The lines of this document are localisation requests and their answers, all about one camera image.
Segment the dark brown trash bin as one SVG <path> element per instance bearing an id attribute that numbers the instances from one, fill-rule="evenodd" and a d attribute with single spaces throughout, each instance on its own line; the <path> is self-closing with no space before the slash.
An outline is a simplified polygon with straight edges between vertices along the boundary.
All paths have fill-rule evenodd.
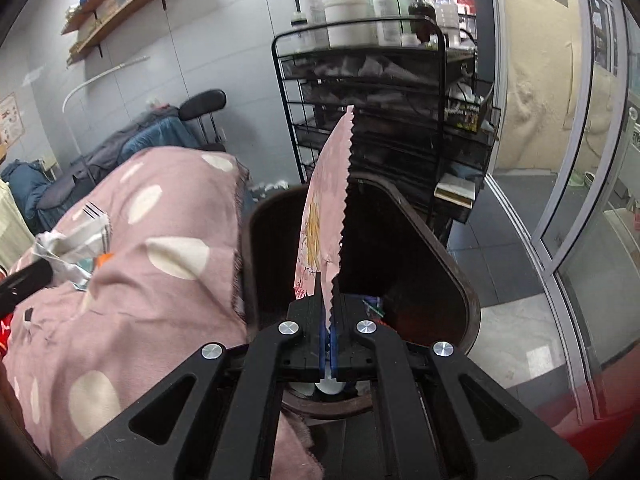
<path id="1" fill-rule="evenodd" d="M 448 389 L 469 368 L 480 308 L 457 263 L 398 189 L 373 174 L 347 181 L 340 249 L 337 378 L 318 356 L 318 296 L 297 299 L 294 274 L 307 188 L 262 202 L 241 235 L 250 341 L 224 360 L 238 380 L 228 422 L 260 436 L 282 408 L 318 419 L 372 411 L 434 430 Z"/>

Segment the white pump bottle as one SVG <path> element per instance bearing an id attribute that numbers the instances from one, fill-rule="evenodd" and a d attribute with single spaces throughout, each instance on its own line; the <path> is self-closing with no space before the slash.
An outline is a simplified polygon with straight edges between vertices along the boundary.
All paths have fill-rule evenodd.
<path id="1" fill-rule="evenodd" d="M 299 10 L 306 16 L 307 24 L 320 25 L 320 28 L 310 32 L 316 48 L 326 48 L 329 45 L 328 31 L 326 30 L 326 14 L 322 0 L 298 0 Z"/>

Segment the pink polka dot bedspread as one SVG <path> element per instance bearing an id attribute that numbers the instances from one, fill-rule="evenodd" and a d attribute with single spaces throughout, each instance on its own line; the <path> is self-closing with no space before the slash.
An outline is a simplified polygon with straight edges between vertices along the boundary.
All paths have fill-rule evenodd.
<path id="1" fill-rule="evenodd" d="M 231 155 L 163 146 L 132 156 L 54 227 L 93 202 L 110 252 L 85 292 L 70 283 L 22 301 L 1 391 L 50 467 L 196 350 L 247 338 L 239 240 L 246 169 Z"/>

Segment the large white tub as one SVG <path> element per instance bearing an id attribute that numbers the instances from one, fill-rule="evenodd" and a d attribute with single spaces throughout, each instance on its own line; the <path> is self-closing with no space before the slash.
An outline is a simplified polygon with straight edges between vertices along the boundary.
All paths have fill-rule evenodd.
<path id="1" fill-rule="evenodd" d="M 331 48 L 370 46 L 375 43 L 369 0 L 323 0 Z"/>

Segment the lower wooden wall shelf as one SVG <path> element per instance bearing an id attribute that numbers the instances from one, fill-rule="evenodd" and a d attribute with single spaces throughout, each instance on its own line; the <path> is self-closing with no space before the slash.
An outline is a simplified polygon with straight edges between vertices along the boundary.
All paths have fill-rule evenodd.
<path id="1" fill-rule="evenodd" d="M 66 66 L 71 66 L 84 60 L 94 48 L 98 48 L 101 52 L 102 42 L 151 1 L 153 0 L 128 0 L 114 13 L 100 21 L 99 26 L 84 41 L 76 42 L 70 48 L 70 56 L 66 60 Z M 160 2 L 163 10 L 166 11 L 166 0 L 160 0 Z"/>

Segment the red patterned cloth bundle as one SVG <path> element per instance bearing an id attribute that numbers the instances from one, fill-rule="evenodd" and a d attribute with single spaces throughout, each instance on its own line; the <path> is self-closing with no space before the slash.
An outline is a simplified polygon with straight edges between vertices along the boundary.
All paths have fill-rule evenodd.
<path id="1" fill-rule="evenodd" d="M 0 360 L 8 353 L 13 314 L 7 314 L 0 321 Z"/>

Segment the pink snack wrapper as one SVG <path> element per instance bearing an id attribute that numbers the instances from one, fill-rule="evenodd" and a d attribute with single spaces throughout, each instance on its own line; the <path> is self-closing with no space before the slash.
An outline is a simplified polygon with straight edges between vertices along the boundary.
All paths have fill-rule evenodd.
<path id="1" fill-rule="evenodd" d="M 331 328 L 333 285 L 340 272 L 354 109 L 350 106 L 322 148 L 307 188 L 294 274 L 297 299 L 322 295 L 324 328 Z"/>

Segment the cream hanging cloth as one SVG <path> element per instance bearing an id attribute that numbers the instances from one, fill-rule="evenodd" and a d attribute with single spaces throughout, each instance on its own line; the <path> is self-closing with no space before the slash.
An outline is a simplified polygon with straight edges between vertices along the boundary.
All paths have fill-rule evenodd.
<path id="1" fill-rule="evenodd" d="M 0 186 L 0 261 L 2 268 L 9 271 L 32 247 L 34 236 L 17 208 L 9 185 L 0 181 Z"/>

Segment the wall poster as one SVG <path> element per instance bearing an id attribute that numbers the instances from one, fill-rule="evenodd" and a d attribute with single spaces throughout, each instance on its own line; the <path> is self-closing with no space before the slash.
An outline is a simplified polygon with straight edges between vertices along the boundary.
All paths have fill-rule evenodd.
<path id="1" fill-rule="evenodd" d="M 0 102 L 1 145 L 10 148 L 25 133 L 20 108 L 14 93 L 10 93 Z"/>

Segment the black round stool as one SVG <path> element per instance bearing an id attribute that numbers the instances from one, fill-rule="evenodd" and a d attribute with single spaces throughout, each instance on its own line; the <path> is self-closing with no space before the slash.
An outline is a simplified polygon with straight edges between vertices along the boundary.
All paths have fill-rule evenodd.
<path id="1" fill-rule="evenodd" d="M 225 152 L 226 137 L 215 122 L 215 114 L 227 105 L 227 95 L 221 89 L 210 89 L 184 101 L 178 108 L 179 118 L 201 138 L 201 148 L 210 152 Z"/>

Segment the blue massage bed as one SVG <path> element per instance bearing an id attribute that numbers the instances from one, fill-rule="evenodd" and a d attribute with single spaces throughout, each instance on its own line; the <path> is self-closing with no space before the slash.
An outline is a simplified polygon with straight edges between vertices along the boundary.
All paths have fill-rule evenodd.
<path id="1" fill-rule="evenodd" d="M 175 107 L 141 114 L 91 152 L 76 158 L 61 177 L 50 180 L 38 162 L 14 160 L 1 171 L 17 208 L 34 234 L 52 230 L 61 218 L 112 171 L 146 148 L 200 148 L 200 138 Z"/>

